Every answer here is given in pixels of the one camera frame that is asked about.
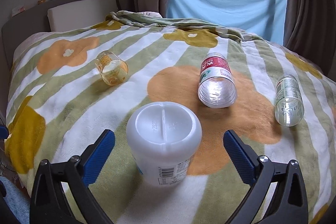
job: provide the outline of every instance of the blanket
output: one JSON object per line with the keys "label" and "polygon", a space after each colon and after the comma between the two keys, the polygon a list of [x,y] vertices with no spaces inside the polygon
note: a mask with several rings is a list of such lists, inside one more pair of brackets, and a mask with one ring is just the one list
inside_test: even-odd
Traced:
{"label": "blanket", "polygon": [[[6,113],[6,154],[29,193],[42,159],[80,155],[107,128],[115,132],[115,148],[89,188],[113,222],[224,223],[249,189],[222,144],[223,133],[233,129],[259,155],[298,160],[311,223],[334,198],[336,85],[293,52],[236,28],[127,11],[112,12],[93,27],[36,37],[14,60]],[[121,85],[106,85],[95,67],[105,50],[128,65]],[[223,54],[231,68],[238,98],[228,108],[209,108],[198,99],[200,65],[209,52]],[[284,73],[298,80],[305,108],[290,128],[274,118],[275,85]],[[155,101],[185,105],[203,132],[187,177],[164,189],[142,181],[125,133],[131,114]],[[274,189],[273,183],[256,220]]]}

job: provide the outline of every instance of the bed headboard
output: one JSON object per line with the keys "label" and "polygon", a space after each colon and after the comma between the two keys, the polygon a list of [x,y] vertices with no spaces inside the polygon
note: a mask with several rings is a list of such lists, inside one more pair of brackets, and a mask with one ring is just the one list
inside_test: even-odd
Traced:
{"label": "bed headboard", "polygon": [[13,63],[14,51],[21,42],[37,32],[50,32],[48,9],[79,0],[51,0],[24,11],[4,24],[1,29],[0,45],[0,118],[5,122],[7,108],[9,71]]}

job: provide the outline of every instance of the light blue cloth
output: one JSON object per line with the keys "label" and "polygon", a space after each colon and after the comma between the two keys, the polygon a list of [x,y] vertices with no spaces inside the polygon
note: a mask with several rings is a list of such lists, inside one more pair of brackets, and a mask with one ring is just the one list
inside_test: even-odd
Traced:
{"label": "light blue cloth", "polygon": [[198,18],[283,44],[287,0],[170,0],[168,18]]}
{"label": "light blue cloth", "polygon": [[4,199],[8,207],[21,224],[29,224],[29,200],[8,179],[0,177],[0,180],[6,188],[7,195]]}

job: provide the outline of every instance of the white cushion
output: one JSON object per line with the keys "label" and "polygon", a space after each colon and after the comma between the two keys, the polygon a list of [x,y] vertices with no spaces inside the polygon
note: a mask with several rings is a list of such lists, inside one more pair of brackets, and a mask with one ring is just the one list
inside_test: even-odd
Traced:
{"label": "white cushion", "polygon": [[66,32],[103,22],[110,12],[117,12],[116,0],[80,0],[48,10],[52,32]]}

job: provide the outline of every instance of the screw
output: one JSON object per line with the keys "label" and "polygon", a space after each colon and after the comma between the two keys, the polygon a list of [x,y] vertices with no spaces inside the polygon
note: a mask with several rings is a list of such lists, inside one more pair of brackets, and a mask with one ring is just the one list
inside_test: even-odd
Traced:
{"label": "screw", "polygon": [[262,161],[262,162],[268,162],[268,158],[264,155],[260,156],[259,160]]}
{"label": "screw", "polygon": [[78,161],[79,161],[79,156],[72,156],[72,157],[70,158],[70,161],[71,161],[71,162],[78,162]]}
{"label": "screw", "polygon": [[48,163],[48,160],[41,160],[40,165],[46,165]]}
{"label": "screw", "polygon": [[296,160],[291,160],[291,165],[298,165],[299,163]]}

